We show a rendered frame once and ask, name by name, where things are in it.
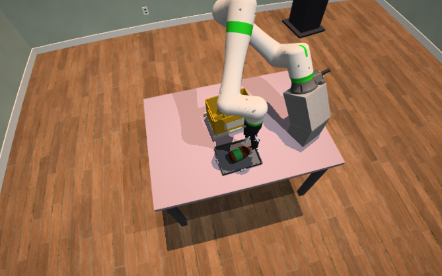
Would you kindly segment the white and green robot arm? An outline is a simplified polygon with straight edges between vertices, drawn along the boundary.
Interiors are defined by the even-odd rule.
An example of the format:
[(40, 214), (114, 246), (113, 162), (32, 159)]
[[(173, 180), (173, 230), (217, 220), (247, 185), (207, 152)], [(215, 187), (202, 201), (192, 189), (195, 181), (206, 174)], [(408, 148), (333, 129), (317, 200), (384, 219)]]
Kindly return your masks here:
[(254, 24), (256, 0), (217, 0), (212, 14), (216, 22), (226, 28), (225, 60), (218, 110), (225, 115), (244, 117), (250, 132), (262, 128), (268, 111), (266, 101), (259, 96), (240, 93), (242, 72), (249, 44), (272, 66), (287, 68), (291, 79), (291, 93), (306, 94), (325, 83), (324, 74), (330, 68), (313, 72), (309, 45), (280, 44)]

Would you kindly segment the yellow open crate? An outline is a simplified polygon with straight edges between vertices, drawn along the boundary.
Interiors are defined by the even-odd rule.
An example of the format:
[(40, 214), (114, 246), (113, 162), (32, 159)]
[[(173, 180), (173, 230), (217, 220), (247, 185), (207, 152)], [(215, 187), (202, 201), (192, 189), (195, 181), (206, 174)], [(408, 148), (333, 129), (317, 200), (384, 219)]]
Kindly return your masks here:
[[(249, 96), (245, 88), (242, 88), (240, 93)], [(218, 135), (244, 126), (244, 117), (222, 114), (217, 108), (217, 99), (218, 96), (205, 99), (207, 117), (211, 123), (214, 134)]]

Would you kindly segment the brown bottle with green label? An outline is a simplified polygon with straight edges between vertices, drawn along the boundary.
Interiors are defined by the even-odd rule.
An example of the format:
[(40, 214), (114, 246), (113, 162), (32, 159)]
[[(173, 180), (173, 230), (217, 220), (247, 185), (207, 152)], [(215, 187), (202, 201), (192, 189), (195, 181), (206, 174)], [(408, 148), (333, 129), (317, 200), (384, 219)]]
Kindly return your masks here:
[(250, 152), (250, 146), (249, 147), (241, 146), (239, 148), (236, 148), (236, 149), (230, 151), (228, 153), (228, 156), (229, 156), (232, 163), (236, 163), (236, 162), (246, 158), (248, 156), (249, 152)]

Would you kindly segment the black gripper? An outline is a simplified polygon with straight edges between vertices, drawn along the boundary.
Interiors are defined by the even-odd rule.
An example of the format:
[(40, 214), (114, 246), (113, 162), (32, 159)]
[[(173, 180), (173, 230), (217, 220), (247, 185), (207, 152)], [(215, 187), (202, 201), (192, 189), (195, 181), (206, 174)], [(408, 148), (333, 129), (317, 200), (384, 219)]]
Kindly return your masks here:
[(249, 139), (251, 139), (251, 146), (250, 146), (250, 152), (254, 151), (256, 148), (258, 148), (258, 144), (260, 139), (257, 138), (257, 134), (259, 131), (257, 132), (250, 132), (248, 130), (246, 130), (246, 128), (244, 127), (244, 135), (245, 135), (245, 140), (244, 140), (244, 144), (249, 143)]

